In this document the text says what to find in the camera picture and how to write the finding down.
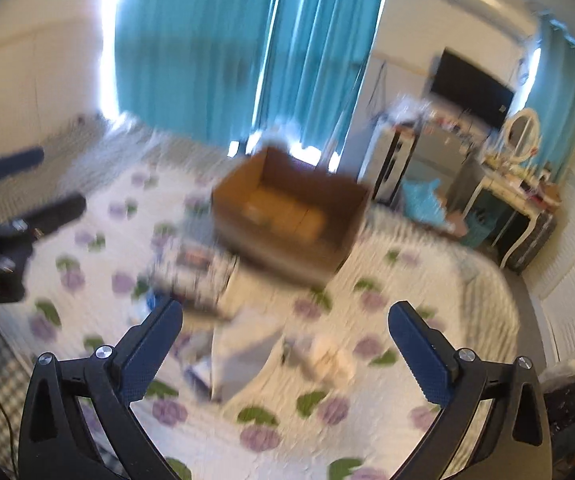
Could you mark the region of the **white sock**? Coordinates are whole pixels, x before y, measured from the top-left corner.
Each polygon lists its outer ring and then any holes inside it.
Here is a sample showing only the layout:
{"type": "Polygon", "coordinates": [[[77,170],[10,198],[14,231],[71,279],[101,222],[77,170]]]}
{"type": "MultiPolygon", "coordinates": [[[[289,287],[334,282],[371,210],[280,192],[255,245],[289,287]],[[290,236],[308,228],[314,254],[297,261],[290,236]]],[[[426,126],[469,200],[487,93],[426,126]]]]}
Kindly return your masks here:
{"type": "Polygon", "coordinates": [[[210,402],[225,405],[281,362],[283,328],[275,316],[242,308],[207,334],[184,373],[210,402]]]}

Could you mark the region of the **cream scrunchie cloth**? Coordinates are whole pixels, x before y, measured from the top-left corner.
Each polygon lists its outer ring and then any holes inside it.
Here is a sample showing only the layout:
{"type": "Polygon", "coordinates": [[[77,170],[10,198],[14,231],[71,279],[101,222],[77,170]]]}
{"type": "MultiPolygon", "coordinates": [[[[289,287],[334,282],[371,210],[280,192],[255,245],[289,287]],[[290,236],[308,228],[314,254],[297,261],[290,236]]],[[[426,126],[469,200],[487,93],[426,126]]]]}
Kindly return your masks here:
{"type": "Polygon", "coordinates": [[[356,377],[353,356],[324,334],[299,336],[293,341],[291,356],[305,377],[320,385],[345,388],[356,377]]]}

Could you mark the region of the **white quilted floral blanket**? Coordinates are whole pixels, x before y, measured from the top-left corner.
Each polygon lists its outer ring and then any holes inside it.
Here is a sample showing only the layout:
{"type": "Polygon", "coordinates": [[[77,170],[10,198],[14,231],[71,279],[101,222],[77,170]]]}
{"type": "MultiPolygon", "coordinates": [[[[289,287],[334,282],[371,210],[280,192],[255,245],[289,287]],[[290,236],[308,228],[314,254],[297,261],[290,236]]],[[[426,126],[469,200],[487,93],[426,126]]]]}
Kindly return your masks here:
{"type": "Polygon", "coordinates": [[[455,347],[515,355],[511,292],[476,252],[376,212],[331,281],[289,284],[217,246],[214,184],[189,169],[125,170],[36,246],[25,298],[0,307],[18,356],[71,359],[141,322],[155,286],[196,296],[132,407],[182,478],[394,474],[438,414],[389,336],[399,300],[455,347]]]}

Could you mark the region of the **white dressing table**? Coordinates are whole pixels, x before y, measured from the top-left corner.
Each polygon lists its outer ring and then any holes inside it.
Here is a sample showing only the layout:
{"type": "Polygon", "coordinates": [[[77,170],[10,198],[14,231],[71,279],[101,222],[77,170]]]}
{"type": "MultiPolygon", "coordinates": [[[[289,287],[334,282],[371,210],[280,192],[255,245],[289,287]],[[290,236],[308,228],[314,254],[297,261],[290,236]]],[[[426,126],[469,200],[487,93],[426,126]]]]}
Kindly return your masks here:
{"type": "Polygon", "coordinates": [[[463,162],[448,203],[464,214],[472,243],[489,240],[500,265],[517,274],[533,262],[557,227],[554,214],[534,196],[474,157],[463,162]]]}

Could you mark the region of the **blue plastic bag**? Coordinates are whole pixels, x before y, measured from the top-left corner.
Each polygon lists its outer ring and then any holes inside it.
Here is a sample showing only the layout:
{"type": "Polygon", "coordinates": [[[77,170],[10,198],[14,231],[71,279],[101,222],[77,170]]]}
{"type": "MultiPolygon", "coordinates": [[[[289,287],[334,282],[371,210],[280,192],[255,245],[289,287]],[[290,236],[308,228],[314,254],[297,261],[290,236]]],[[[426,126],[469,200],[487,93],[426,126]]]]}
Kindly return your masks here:
{"type": "Polygon", "coordinates": [[[415,222],[444,226],[446,212],[435,192],[440,180],[402,181],[403,213],[415,222]]]}

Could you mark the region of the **brown cardboard box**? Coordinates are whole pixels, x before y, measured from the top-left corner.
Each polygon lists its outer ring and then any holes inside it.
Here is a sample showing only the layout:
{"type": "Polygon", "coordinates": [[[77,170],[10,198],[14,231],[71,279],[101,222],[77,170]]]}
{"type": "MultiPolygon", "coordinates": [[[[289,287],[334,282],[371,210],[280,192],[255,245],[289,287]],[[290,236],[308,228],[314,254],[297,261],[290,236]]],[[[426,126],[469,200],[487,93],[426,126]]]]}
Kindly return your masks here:
{"type": "Polygon", "coordinates": [[[350,255],[372,191],[269,146],[212,191],[219,240],[286,278],[322,287],[350,255]]]}

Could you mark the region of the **silver mini fridge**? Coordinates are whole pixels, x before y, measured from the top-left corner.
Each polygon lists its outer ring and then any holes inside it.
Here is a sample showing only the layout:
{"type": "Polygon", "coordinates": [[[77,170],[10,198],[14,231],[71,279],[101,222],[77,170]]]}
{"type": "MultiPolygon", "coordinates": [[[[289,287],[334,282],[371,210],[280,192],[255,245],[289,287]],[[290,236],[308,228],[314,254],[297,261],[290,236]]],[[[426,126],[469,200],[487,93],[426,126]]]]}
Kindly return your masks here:
{"type": "Polygon", "coordinates": [[[403,177],[414,182],[438,180],[438,194],[446,197],[469,150],[470,143],[458,134],[425,124],[403,177]]]}

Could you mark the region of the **white oval vanity mirror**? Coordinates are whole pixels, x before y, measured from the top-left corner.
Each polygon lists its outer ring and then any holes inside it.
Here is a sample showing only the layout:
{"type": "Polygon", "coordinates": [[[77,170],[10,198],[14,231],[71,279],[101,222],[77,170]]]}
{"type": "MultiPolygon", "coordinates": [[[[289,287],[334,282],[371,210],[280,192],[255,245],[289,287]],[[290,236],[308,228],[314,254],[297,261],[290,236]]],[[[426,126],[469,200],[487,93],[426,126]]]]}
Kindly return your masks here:
{"type": "Polygon", "coordinates": [[[532,108],[523,108],[508,118],[501,130],[504,160],[510,164],[528,162],[540,148],[540,120],[532,108]]]}

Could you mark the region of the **white suitcase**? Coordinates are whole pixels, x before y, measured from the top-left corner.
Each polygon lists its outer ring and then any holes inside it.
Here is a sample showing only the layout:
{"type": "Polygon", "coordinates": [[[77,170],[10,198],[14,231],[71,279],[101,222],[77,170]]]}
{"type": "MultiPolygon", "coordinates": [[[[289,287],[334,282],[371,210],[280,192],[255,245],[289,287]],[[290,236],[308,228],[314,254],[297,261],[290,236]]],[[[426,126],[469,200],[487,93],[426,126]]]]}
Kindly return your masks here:
{"type": "Polygon", "coordinates": [[[358,174],[376,203],[391,205],[409,165],[417,133],[414,128],[380,122],[376,126],[358,174]]]}

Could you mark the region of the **large teal curtain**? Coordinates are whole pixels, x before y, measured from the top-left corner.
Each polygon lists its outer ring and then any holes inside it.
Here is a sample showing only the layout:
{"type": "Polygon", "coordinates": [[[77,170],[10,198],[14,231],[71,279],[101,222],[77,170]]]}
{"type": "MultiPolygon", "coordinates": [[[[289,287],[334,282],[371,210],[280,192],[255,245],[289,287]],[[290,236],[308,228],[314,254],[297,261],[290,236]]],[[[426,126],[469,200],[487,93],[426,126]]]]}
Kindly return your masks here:
{"type": "Polygon", "coordinates": [[[228,146],[278,129],[321,150],[349,133],[383,0],[120,0],[117,105],[228,146]]]}

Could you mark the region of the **small teal curtain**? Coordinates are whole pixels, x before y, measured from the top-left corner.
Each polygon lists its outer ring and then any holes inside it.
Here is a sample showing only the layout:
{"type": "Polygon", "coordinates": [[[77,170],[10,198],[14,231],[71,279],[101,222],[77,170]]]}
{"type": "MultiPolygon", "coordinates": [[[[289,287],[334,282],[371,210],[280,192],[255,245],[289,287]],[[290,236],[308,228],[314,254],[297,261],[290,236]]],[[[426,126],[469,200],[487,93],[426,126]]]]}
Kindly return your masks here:
{"type": "Polygon", "coordinates": [[[540,60],[526,106],[540,122],[539,168],[560,180],[575,145],[575,39],[548,14],[540,18],[540,60]]]}

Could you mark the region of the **white air conditioner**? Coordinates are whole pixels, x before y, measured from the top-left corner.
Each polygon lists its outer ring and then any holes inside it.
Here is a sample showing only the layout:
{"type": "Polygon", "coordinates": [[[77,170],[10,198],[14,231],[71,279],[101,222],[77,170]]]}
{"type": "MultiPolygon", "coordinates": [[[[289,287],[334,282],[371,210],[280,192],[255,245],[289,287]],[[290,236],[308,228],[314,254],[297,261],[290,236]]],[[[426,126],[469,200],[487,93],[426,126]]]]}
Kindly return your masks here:
{"type": "Polygon", "coordinates": [[[525,44],[536,35],[537,20],[519,6],[504,0],[444,0],[495,27],[517,44],[525,44]]]}

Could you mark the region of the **black wall television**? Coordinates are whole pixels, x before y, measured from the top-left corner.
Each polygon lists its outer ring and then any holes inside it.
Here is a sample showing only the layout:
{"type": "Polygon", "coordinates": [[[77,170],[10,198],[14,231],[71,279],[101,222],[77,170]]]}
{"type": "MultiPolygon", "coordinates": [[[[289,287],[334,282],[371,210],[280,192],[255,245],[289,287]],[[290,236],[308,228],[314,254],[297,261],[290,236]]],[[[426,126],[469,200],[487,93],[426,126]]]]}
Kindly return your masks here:
{"type": "Polygon", "coordinates": [[[497,130],[514,99],[510,87],[449,49],[440,55],[429,92],[497,130]]]}

